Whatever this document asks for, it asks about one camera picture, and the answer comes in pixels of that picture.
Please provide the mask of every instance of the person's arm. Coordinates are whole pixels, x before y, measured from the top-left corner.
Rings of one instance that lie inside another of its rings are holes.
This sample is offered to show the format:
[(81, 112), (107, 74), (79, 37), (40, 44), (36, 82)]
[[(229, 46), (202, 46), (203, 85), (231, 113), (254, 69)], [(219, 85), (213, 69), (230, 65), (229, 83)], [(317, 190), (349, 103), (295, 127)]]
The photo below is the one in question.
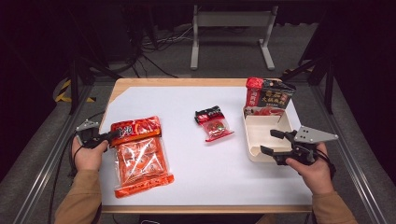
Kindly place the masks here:
[[(327, 155), (324, 143), (318, 144), (318, 149)], [(313, 210), (319, 224), (358, 223), (343, 199), (334, 190), (330, 168), (326, 161), (319, 158), (314, 164), (307, 166), (288, 158), (286, 163), (303, 177), (305, 184), (311, 189)]]
[(78, 140), (73, 140), (72, 152), (78, 172), (73, 186), (59, 205), (55, 214), (55, 223), (92, 223), (102, 201), (99, 182), (99, 168), (107, 141), (98, 147), (80, 148)]

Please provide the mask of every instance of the hand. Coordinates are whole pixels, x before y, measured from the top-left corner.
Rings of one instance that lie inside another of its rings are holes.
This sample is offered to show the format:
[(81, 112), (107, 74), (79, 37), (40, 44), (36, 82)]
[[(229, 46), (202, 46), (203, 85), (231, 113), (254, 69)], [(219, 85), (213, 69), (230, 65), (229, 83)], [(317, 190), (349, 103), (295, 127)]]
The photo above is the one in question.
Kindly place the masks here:
[(72, 155), (75, 156), (76, 168), (81, 170), (95, 170), (98, 171), (102, 163), (102, 154), (107, 149), (107, 140), (103, 141), (95, 148), (81, 147), (79, 141), (75, 137), (73, 139)]
[[(324, 143), (319, 143), (317, 149), (327, 155), (327, 148)], [(305, 184), (311, 189), (313, 194), (324, 194), (334, 191), (330, 178), (330, 168), (322, 158), (318, 158), (317, 161), (309, 166), (301, 164), (292, 158), (287, 158), (286, 164), (303, 177)]]

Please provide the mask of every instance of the box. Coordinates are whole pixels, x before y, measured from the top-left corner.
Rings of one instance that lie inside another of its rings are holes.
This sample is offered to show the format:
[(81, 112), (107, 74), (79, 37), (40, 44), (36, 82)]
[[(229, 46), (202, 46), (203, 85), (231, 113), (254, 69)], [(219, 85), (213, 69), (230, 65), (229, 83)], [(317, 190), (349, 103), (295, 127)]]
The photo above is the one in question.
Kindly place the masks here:
[(291, 151), (291, 143), (286, 138), (279, 139), (271, 136), (270, 131), (276, 129), (282, 132), (291, 132), (288, 112), (282, 116), (244, 116), (247, 136), (247, 154), (251, 161), (275, 162), (274, 159), (261, 152), (260, 146), (269, 147), (278, 151)]

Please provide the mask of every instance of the food packet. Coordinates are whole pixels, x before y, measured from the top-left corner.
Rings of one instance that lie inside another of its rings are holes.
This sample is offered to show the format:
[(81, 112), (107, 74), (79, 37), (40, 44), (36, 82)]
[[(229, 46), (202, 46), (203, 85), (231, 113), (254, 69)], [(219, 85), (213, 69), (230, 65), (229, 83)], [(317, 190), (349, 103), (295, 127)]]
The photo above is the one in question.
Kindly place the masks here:
[(274, 78), (249, 77), (246, 87), (245, 116), (282, 116), (296, 92), (295, 86)]
[(195, 111), (195, 121), (204, 128), (207, 134), (206, 142), (212, 142), (233, 133), (218, 105)]
[(113, 123), (111, 130), (121, 130), (120, 138), (112, 141), (120, 181), (114, 190), (117, 198), (174, 182), (163, 150), (158, 117)]

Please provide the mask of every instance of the sleeve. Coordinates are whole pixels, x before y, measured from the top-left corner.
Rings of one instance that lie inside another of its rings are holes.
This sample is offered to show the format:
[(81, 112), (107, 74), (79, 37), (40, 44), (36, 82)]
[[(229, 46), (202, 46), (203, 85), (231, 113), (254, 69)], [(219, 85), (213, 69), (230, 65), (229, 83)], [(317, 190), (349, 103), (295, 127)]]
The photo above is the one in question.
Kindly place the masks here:
[(55, 213), (55, 223), (92, 223), (101, 201), (99, 173), (79, 171)]
[(357, 224), (355, 217), (336, 191), (313, 195), (313, 209), (319, 224)]

